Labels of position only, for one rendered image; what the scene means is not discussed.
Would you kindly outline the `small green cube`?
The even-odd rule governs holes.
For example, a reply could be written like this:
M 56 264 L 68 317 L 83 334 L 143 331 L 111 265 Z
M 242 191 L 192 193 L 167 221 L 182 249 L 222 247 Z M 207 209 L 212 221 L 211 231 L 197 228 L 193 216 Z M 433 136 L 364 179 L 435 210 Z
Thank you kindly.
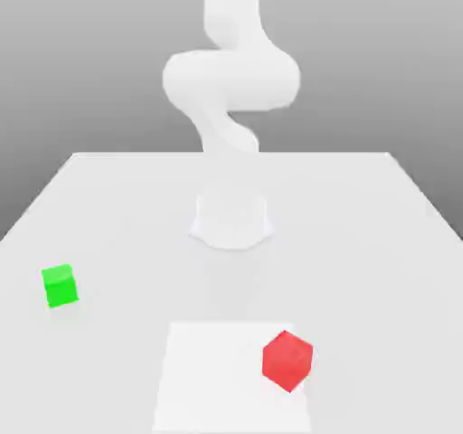
M 42 276 L 49 308 L 60 307 L 79 300 L 70 264 L 43 269 Z

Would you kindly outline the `small red cube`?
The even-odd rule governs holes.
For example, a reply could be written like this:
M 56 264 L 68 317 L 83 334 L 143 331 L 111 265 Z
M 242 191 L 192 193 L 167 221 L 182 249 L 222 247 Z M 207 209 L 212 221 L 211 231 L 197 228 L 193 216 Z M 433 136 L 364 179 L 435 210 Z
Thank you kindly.
M 261 372 L 286 392 L 293 392 L 308 377 L 314 346 L 288 330 L 263 347 Z

